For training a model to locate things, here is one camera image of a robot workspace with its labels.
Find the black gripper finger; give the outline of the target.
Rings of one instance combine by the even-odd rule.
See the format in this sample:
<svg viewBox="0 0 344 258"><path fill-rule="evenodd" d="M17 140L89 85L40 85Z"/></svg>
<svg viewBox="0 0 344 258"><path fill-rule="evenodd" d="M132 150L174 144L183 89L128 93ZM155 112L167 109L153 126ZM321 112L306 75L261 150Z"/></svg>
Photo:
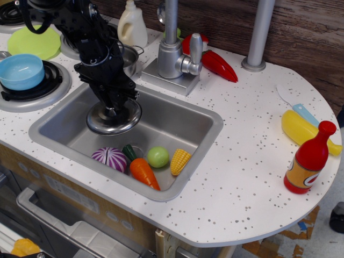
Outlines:
<svg viewBox="0 0 344 258"><path fill-rule="evenodd" d="M126 96L116 96L112 98L114 114L119 114L122 111L127 100L128 97Z"/></svg>
<svg viewBox="0 0 344 258"><path fill-rule="evenodd" d="M101 100L101 107L99 108L100 116L114 116L114 106L108 99Z"/></svg>

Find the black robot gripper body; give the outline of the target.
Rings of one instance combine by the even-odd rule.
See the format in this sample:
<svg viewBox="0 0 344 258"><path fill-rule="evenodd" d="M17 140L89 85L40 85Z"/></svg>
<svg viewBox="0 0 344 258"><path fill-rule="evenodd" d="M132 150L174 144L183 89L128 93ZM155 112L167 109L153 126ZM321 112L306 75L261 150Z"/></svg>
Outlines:
<svg viewBox="0 0 344 258"><path fill-rule="evenodd" d="M77 44L80 63L74 65L81 81L89 84L103 104L136 100L136 84L124 72L123 48L117 44Z"/></svg>

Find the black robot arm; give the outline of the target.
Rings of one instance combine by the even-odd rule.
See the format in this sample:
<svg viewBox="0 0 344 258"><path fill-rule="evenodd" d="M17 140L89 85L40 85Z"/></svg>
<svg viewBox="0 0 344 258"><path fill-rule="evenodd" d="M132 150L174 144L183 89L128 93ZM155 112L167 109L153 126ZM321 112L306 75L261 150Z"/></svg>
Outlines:
<svg viewBox="0 0 344 258"><path fill-rule="evenodd" d="M118 43L107 22L91 1L17 1L27 28L44 33L54 25L78 50L74 69L97 98L115 114L126 112L125 103L135 97L135 83L124 73Z"/></svg>

